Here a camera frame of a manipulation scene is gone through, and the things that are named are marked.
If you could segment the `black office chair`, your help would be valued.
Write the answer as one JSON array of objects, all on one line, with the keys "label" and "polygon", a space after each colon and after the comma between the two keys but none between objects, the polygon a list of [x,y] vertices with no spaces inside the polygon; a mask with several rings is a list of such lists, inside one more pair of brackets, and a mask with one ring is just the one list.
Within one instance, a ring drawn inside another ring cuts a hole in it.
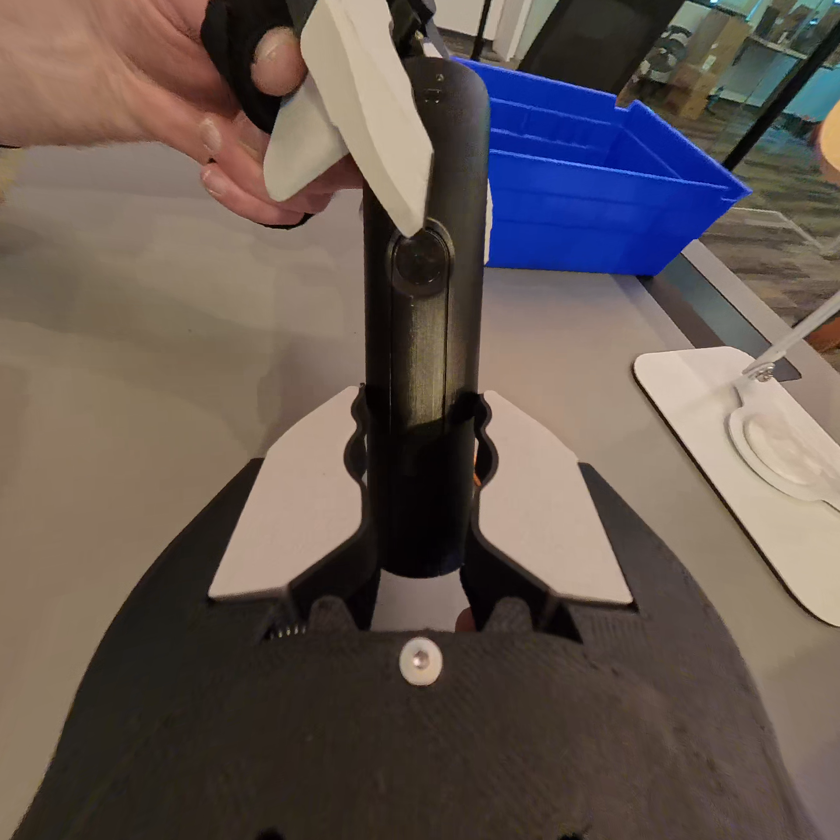
[{"label": "black office chair", "polygon": [[560,1],[518,69],[617,95],[682,4],[681,1]]}]

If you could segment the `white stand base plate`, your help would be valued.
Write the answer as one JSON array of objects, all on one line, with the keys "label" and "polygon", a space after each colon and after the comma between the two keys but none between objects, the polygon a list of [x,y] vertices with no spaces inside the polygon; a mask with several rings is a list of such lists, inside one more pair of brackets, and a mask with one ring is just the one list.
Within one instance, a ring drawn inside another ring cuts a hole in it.
[{"label": "white stand base plate", "polygon": [[838,443],[775,367],[838,313],[835,293],[754,359],[728,346],[646,353],[636,382],[785,590],[839,627]]}]

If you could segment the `blue plastic bin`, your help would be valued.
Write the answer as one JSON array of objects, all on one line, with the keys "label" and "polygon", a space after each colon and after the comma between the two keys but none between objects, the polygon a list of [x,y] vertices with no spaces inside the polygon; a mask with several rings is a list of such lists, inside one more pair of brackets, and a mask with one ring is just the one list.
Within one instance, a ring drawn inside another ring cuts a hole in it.
[{"label": "blue plastic bin", "polygon": [[457,61],[490,98],[488,267],[655,276],[752,193],[640,101]]}]

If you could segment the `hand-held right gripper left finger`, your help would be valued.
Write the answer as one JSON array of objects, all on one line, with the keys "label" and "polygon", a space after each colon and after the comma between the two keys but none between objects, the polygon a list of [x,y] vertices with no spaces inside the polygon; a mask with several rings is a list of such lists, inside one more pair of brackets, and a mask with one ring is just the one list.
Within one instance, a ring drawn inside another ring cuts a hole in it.
[{"label": "hand-held right gripper left finger", "polygon": [[369,629],[381,571],[366,486],[363,385],[304,416],[268,448],[209,585],[214,602],[273,601],[280,627],[335,596]]}]

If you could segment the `cardboard box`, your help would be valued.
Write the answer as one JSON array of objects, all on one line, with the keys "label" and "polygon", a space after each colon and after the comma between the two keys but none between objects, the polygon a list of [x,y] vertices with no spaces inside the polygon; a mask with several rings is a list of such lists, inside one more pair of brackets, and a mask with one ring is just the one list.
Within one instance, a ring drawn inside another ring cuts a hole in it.
[{"label": "cardboard box", "polygon": [[751,31],[743,17],[710,10],[670,78],[665,110],[683,119],[698,119]]}]

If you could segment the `grey desk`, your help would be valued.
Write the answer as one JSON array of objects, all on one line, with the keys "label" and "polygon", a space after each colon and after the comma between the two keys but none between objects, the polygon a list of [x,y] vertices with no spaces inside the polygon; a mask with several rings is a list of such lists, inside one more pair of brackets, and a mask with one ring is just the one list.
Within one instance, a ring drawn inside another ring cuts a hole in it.
[{"label": "grey desk", "polygon": [[[2,204],[2,838],[112,618],[253,457],[364,379],[361,195],[299,229],[159,145],[36,149]],[[838,838],[838,630],[789,596],[632,364],[691,340],[629,276],[489,270],[480,376],[592,464],[729,626]]]}]

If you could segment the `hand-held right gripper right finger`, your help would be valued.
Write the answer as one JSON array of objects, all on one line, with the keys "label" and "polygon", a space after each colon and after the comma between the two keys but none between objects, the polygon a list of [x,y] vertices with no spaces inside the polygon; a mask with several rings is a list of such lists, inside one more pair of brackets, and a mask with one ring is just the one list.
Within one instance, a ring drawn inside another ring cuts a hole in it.
[{"label": "hand-held right gripper right finger", "polygon": [[498,392],[478,396],[474,486],[460,580],[476,628],[518,599],[534,629],[573,632],[571,605],[634,603],[605,525],[568,446]]}]

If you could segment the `person's left hand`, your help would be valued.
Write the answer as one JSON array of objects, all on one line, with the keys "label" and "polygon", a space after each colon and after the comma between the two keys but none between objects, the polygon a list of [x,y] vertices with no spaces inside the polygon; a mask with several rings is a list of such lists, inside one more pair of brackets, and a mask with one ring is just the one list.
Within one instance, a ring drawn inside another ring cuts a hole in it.
[{"label": "person's left hand", "polygon": [[158,142],[201,165],[239,217],[294,227],[363,180],[348,156],[285,202],[266,191],[268,136],[200,37],[207,2],[2,1],[1,143],[17,149]]}]

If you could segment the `black metal frame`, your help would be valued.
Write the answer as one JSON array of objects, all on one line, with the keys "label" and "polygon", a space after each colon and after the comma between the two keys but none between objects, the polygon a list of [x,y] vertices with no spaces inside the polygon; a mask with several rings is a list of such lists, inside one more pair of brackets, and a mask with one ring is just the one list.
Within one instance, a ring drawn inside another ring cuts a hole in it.
[{"label": "black metal frame", "polygon": [[766,132],[772,128],[784,109],[825,64],[826,59],[836,51],[838,37],[839,29],[838,26],[835,26],[808,57],[802,59],[794,69],[788,72],[773,91],[770,99],[763,105],[756,120],[723,159],[721,164],[725,170],[733,172]]}]

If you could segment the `black remote control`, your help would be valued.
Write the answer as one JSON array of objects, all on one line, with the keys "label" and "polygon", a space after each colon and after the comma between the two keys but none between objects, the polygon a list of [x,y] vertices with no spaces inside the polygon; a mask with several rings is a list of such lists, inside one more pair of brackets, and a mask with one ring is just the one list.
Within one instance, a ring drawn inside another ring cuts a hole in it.
[{"label": "black remote control", "polygon": [[405,69],[432,170],[412,237],[364,190],[364,394],[378,563],[427,579],[463,563],[474,492],[490,100],[456,60]]}]

